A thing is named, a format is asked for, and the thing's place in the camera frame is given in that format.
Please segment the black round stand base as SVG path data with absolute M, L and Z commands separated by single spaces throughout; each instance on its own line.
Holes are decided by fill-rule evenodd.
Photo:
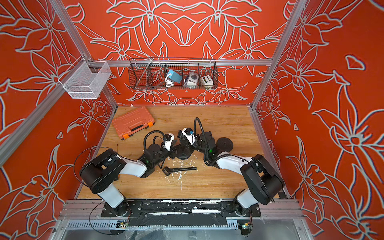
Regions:
M 179 146 L 177 148 L 176 157 L 180 160 L 186 160 L 192 155 L 193 151 L 190 148 L 185 146 Z

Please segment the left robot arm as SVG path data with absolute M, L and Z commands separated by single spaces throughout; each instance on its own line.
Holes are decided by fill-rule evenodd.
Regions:
M 163 167 L 166 158 L 176 156 L 175 142 L 173 134 L 151 131 L 144 138 L 144 153 L 138 160 L 127 159 L 108 148 L 81 168 L 80 177 L 93 194 L 105 201 L 105 207 L 109 207 L 113 215 L 122 217 L 130 212 L 130 207 L 124 195 L 114 186 L 114 181 L 119 175 L 148 177 L 156 166 Z

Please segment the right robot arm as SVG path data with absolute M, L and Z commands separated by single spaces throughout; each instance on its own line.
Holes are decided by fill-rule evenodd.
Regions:
M 212 133 L 204 131 L 198 117 L 194 119 L 194 129 L 188 131 L 187 136 L 192 137 L 192 147 L 203 153 L 207 166 L 229 170 L 244 178 L 248 188 L 233 199 L 232 208 L 237 215 L 244 216 L 256 204 L 267 205 L 284 188 L 283 178 L 264 156 L 240 157 L 221 150 Z

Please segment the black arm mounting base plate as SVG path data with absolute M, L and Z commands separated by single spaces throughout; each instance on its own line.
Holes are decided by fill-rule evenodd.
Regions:
M 132 200 L 122 216 L 104 204 L 101 217 L 115 218 L 129 227 L 204 227 L 236 229 L 239 222 L 250 222 L 260 217 L 258 204 L 248 209 L 237 206 L 233 200 Z

